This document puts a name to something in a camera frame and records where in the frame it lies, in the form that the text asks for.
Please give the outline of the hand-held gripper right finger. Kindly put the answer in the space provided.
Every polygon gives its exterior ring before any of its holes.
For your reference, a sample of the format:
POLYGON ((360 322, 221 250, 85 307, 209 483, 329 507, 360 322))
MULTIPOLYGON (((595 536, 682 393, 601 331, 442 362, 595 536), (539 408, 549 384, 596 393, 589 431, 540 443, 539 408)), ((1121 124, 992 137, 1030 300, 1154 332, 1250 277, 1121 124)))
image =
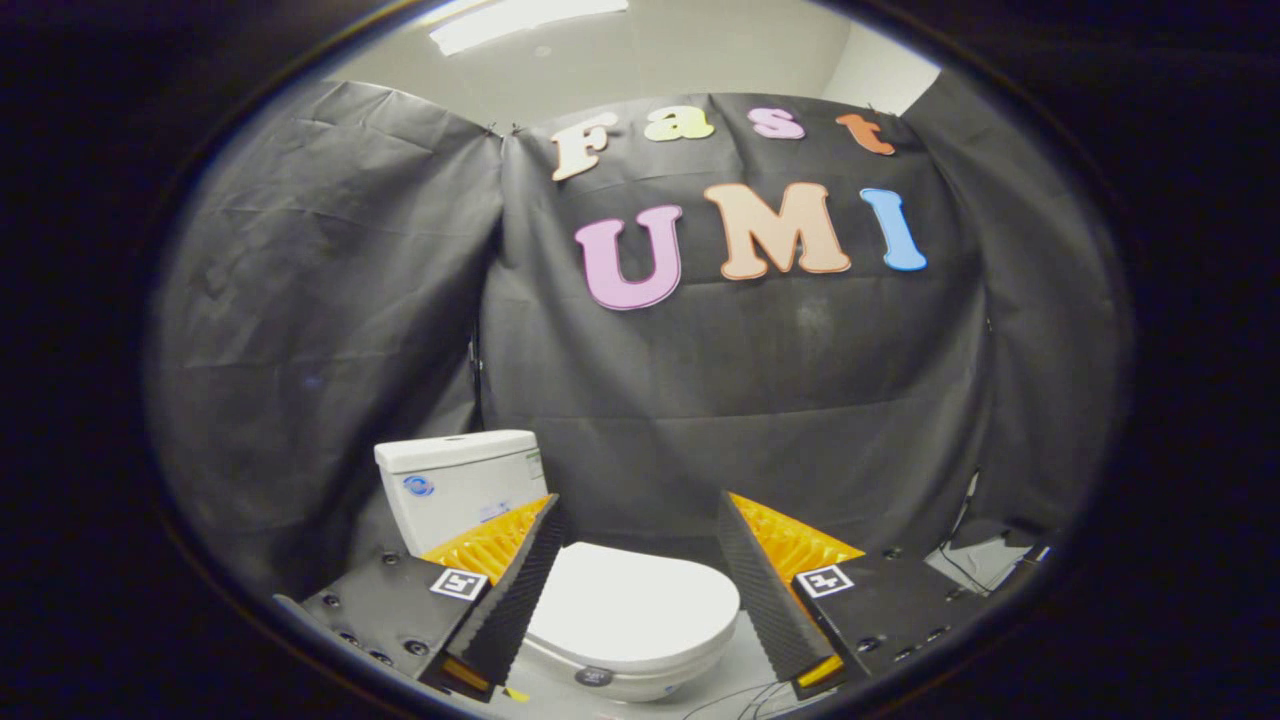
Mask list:
POLYGON ((776 678, 799 700, 865 685, 986 607, 920 559, 854 548, 737 493, 721 496, 717 537, 776 678))

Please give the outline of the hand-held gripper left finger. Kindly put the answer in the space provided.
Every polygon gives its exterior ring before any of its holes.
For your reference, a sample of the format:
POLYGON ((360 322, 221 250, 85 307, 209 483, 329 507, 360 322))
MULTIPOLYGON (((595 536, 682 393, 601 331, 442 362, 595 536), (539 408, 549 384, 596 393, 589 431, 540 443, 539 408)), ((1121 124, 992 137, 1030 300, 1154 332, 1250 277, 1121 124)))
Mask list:
POLYGON ((316 650, 398 698, 486 703, 508 680, 564 528, 559 496, 545 495, 424 556, 379 551, 275 602, 316 650))

